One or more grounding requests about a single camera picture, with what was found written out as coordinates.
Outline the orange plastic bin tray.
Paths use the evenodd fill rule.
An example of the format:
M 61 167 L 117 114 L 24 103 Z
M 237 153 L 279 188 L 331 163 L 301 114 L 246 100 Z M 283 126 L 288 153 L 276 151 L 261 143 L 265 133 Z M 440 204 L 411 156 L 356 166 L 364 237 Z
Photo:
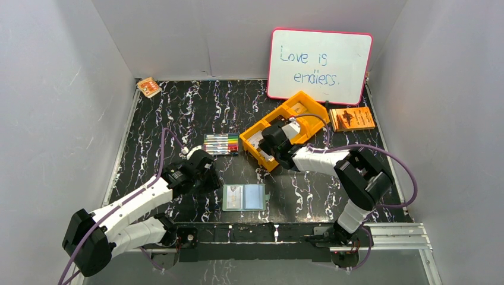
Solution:
M 301 102 L 308 111 L 303 114 L 296 114 L 291 107 Z M 251 154 L 260 166 L 271 172 L 280 164 L 261 149 L 254 149 L 248 142 L 255 133 L 261 132 L 269 126 L 279 125 L 281 128 L 294 123 L 293 128 L 288 128 L 287 137 L 294 144 L 304 144 L 322 128 L 327 127 L 329 116 L 327 110 L 320 103 L 316 102 L 303 91 L 299 91 L 292 98 L 280 104 L 276 109 L 270 111 L 256 123 L 240 134 L 240 140 L 245 152 Z

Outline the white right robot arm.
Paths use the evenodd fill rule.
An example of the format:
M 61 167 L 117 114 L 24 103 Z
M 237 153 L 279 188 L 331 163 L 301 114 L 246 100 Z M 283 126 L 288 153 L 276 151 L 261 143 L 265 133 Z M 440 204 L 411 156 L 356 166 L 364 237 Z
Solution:
M 262 130 L 259 148 L 283 168 L 296 172 L 317 172 L 339 179 L 348 202 L 333 226 L 336 241 L 349 246 L 358 238 L 358 229 L 389 191 L 392 174 L 363 147 L 350 145 L 345 150 L 324 150 L 294 144 L 289 138 L 293 124 L 269 126 Z

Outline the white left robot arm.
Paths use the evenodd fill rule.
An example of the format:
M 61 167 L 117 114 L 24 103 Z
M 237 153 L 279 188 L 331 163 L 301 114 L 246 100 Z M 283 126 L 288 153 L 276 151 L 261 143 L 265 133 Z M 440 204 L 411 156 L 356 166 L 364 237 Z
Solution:
M 172 247 L 182 241 L 174 221 L 164 214 L 140 217 L 185 194 L 220 188 L 216 157 L 195 147 L 187 158 L 163 167 L 144 185 L 106 207 L 73 214 L 62 247 L 85 277 L 103 270 L 112 258 L 149 244 Z

